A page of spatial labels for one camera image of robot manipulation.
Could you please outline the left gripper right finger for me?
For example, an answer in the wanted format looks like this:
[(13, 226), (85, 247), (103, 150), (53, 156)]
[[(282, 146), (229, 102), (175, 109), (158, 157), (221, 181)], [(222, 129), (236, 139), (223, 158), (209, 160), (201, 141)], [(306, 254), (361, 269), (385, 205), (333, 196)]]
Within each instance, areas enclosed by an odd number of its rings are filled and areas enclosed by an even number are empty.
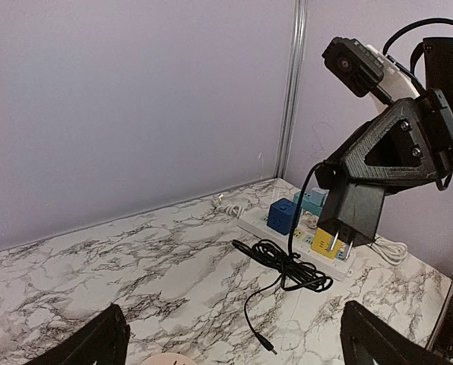
[(341, 344), (345, 364), (448, 364), (409, 341), (360, 303), (345, 303), (341, 317)]

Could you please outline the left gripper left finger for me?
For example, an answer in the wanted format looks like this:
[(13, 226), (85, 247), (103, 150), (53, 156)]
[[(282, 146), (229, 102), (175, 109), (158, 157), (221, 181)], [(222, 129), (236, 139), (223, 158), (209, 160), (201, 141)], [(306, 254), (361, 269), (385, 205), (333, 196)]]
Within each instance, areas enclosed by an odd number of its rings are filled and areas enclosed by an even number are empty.
[(27, 362), (39, 364), (124, 364), (130, 339), (120, 306), (112, 304), (61, 344)]

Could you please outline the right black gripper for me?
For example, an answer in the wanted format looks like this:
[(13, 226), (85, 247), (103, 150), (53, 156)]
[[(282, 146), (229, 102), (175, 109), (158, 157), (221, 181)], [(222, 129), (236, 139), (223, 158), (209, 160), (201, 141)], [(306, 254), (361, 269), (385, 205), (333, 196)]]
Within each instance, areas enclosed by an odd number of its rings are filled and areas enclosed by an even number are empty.
[(435, 88), (417, 101), (399, 99), (361, 125), (315, 173), (323, 189), (345, 178), (390, 194), (433, 182), (446, 190), (452, 175), (453, 93)]

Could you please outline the pink round socket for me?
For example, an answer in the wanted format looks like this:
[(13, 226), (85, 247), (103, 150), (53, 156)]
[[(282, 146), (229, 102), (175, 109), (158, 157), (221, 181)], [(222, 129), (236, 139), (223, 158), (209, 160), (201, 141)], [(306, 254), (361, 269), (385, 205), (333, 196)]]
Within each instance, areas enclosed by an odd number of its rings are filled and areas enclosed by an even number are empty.
[(141, 365), (197, 365), (191, 358), (177, 353), (159, 353), (149, 356)]

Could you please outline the black power adapter with cable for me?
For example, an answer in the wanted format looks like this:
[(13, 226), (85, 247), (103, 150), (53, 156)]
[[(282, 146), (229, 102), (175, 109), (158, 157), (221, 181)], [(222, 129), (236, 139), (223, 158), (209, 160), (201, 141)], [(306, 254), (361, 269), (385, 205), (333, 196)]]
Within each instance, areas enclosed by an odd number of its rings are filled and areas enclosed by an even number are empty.
[[(330, 207), (322, 210), (322, 214), (325, 216), (324, 222), (334, 223), (334, 235), (330, 249), (334, 247), (334, 244), (340, 238), (342, 227), (347, 228), (349, 245), (352, 247), (353, 242), (356, 240), (356, 235), (363, 232), (363, 228), (360, 226), (363, 222), (363, 216), (357, 213), (363, 209), (363, 206), (356, 202), (356, 193), (349, 192), (350, 185), (343, 181), (340, 174), (336, 171), (333, 174), (334, 184), (337, 186), (334, 193), (338, 197)], [(289, 247), (292, 246), (293, 234), (299, 222), (301, 210), (301, 202), (297, 202), (288, 239)], [(233, 240), (232, 244), (236, 249), (257, 263), (277, 270), (280, 275), (276, 282), (280, 283), (281, 288), (285, 291), (306, 288), (320, 293), (329, 289), (333, 284), (333, 278), (319, 271), (312, 263), (301, 262), (298, 259), (298, 255), (292, 250), (284, 251), (270, 240), (260, 240), (252, 247), (239, 240)]]

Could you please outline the light blue usb charger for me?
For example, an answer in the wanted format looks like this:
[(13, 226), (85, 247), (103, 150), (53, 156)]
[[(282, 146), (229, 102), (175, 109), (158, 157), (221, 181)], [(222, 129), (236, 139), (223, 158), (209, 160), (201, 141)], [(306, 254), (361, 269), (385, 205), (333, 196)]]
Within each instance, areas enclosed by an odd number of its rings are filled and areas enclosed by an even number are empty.
[(319, 187), (313, 187), (309, 195), (309, 200), (314, 206), (322, 207), (325, 203), (327, 195), (328, 190), (321, 189)]

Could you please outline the yellow cube socket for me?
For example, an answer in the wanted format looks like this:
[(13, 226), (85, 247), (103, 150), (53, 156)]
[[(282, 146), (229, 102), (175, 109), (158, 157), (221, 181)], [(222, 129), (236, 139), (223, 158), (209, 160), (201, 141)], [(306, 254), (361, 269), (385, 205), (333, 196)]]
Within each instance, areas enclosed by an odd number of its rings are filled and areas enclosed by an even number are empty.
[(315, 232), (311, 249), (328, 259), (335, 259), (343, 248), (344, 243), (341, 240), (337, 240), (334, 247), (330, 249), (332, 239), (333, 236), (331, 234), (318, 228)]

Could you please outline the blue cube socket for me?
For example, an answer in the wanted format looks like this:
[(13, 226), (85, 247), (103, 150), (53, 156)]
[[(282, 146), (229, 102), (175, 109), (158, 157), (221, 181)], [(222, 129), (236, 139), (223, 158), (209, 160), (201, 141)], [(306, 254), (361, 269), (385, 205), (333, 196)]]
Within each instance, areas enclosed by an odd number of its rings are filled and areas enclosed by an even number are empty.
[(287, 198), (272, 203), (268, 212), (267, 226), (276, 232), (287, 235), (292, 227), (296, 204)]

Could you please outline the white multicolour power strip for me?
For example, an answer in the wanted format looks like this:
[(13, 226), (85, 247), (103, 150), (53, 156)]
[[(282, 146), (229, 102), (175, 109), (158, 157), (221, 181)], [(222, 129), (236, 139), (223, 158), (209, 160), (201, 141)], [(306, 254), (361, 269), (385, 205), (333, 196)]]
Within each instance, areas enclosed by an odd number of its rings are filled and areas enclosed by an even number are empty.
[(231, 215), (237, 219), (238, 226), (260, 240), (270, 240), (281, 249), (292, 250), (298, 255), (298, 259), (312, 263), (318, 270), (332, 277), (336, 281), (342, 281), (353, 275), (353, 263), (356, 255), (350, 253), (346, 261), (340, 259), (328, 259), (311, 249), (311, 243), (316, 231), (316, 216), (309, 212), (301, 212), (299, 222), (293, 234), (292, 246), (288, 246), (289, 234), (282, 235), (267, 226), (269, 207), (244, 208), (240, 204), (228, 203), (222, 195), (213, 198), (212, 205), (218, 211)]

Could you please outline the teal power strip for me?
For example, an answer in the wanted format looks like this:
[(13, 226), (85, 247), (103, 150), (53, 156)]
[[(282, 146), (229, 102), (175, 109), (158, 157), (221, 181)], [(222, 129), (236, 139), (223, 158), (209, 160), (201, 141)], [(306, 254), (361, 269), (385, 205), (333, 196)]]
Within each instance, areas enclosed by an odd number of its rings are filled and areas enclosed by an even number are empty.
[[(318, 217), (321, 212), (322, 207), (314, 206), (310, 200), (310, 192), (307, 192), (303, 196), (301, 203), (302, 212), (309, 212), (310, 214)], [(376, 236), (375, 240), (369, 244), (369, 248), (382, 257), (387, 263), (393, 266), (400, 265), (408, 255), (408, 248), (405, 243), (398, 243), (384, 239), (381, 236)], [(346, 261), (350, 256), (350, 245), (344, 243), (343, 248), (338, 253), (336, 259), (341, 261)]]

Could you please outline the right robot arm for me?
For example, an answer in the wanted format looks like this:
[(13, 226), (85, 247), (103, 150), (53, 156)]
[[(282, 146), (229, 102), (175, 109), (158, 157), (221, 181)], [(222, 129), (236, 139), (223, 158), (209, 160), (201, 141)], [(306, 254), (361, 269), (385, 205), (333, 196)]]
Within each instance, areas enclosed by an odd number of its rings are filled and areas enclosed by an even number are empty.
[(389, 195), (453, 175), (453, 37), (426, 37), (403, 66), (387, 49), (335, 37), (325, 67), (354, 95), (372, 96), (379, 114), (361, 125), (316, 172), (318, 184), (337, 179), (381, 186)]

